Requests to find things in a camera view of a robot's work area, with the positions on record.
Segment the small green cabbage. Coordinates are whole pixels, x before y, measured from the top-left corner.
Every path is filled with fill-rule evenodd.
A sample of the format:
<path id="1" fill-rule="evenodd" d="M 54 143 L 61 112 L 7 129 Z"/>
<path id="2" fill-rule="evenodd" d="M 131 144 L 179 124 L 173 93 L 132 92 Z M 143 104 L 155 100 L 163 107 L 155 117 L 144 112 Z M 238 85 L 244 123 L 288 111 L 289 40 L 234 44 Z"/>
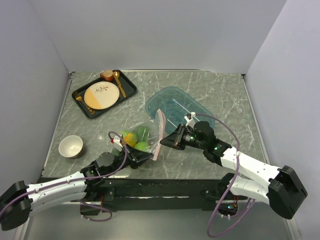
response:
<path id="1" fill-rule="evenodd" d="M 139 150 L 139 151 L 142 151 L 142 152 L 147 152 L 148 151 L 148 148 L 149 148 L 149 144 L 145 141 L 141 141 L 141 142 L 138 142 L 134 148 L 136 150 Z"/>

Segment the green bell pepper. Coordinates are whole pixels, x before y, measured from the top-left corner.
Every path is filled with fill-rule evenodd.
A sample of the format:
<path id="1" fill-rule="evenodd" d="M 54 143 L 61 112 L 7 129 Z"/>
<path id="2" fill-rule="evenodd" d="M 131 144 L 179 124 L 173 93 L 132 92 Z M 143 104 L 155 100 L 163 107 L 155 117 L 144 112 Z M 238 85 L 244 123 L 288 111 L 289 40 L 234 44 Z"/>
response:
<path id="1" fill-rule="evenodd" d="M 137 142 L 148 142 L 150 135 L 150 128 L 147 126 L 139 125 L 134 129 L 137 136 Z"/>

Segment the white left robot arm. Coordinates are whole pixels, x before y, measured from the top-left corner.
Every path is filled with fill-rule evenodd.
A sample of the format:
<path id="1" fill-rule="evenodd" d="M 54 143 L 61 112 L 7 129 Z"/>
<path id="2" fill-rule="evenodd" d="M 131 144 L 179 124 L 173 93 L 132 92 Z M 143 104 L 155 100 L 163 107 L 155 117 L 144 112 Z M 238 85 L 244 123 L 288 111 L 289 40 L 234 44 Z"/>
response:
<path id="1" fill-rule="evenodd" d="M 29 185 L 23 180 L 15 182 L 0 197 L 1 229 L 15 229 L 32 215 L 65 202 L 93 201 L 107 177 L 127 166 L 137 169 L 153 156 L 126 145 L 119 154 L 104 152 L 88 166 L 66 177 Z"/>

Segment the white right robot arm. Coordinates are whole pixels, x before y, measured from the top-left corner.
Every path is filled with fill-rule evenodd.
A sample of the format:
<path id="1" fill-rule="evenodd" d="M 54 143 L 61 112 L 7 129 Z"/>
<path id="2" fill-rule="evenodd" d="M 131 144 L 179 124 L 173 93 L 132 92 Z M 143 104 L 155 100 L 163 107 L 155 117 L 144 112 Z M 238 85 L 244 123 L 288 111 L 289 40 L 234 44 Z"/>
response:
<path id="1" fill-rule="evenodd" d="M 218 139 L 206 121 L 193 127 L 180 124 L 160 144 L 176 150 L 187 146 L 201 149 L 211 163 L 238 173 L 228 173 L 213 193 L 221 199 L 237 196 L 264 202 L 279 216 L 292 219 L 308 196 L 296 171 L 285 165 L 277 167 L 250 157 Z"/>

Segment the large green cabbage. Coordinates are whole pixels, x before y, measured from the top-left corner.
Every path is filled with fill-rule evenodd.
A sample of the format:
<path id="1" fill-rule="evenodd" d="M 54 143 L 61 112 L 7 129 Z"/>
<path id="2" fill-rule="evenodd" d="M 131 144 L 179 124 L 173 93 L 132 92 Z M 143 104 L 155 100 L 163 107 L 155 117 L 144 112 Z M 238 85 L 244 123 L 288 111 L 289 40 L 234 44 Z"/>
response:
<path id="1" fill-rule="evenodd" d="M 119 134 L 121 134 L 123 137 L 126 137 L 130 132 L 129 131 L 126 131 L 126 130 L 123 130 L 123 131 L 120 131 Z"/>

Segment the clear zip top bag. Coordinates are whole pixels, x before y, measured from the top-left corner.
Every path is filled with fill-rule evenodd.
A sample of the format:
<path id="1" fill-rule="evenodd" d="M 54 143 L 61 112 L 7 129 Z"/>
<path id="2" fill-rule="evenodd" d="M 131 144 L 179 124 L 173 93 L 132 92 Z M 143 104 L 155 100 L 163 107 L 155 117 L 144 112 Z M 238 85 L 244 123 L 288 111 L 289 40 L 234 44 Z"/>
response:
<path id="1" fill-rule="evenodd" d="M 122 128 L 120 131 L 116 133 L 124 138 L 119 132 L 121 131 L 129 131 L 130 133 L 134 133 L 134 129 L 137 126 L 146 126 L 150 128 L 149 140 L 148 140 L 148 150 L 146 152 L 153 154 L 153 161 L 156 161 L 158 155 L 160 153 L 161 145 L 160 140 L 165 136 L 165 128 L 166 128 L 166 117 L 165 114 L 158 109 L 155 113 L 155 117 L 152 119 L 148 119 L 144 122 L 138 123 L 136 126 L 132 126 L 130 128 Z"/>

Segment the yellow green mango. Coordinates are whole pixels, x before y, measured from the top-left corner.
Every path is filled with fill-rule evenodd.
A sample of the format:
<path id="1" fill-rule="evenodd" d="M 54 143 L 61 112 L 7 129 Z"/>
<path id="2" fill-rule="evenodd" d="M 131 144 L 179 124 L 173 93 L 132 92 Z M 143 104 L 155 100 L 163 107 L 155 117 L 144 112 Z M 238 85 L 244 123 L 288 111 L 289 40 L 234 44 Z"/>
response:
<path id="1" fill-rule="evenodd" d="M 133 132 L 129 132 L 123 139 L 124 139 L 124 142 L 131 147 L 134 147 L 138 142 L 138 137 Z"/>

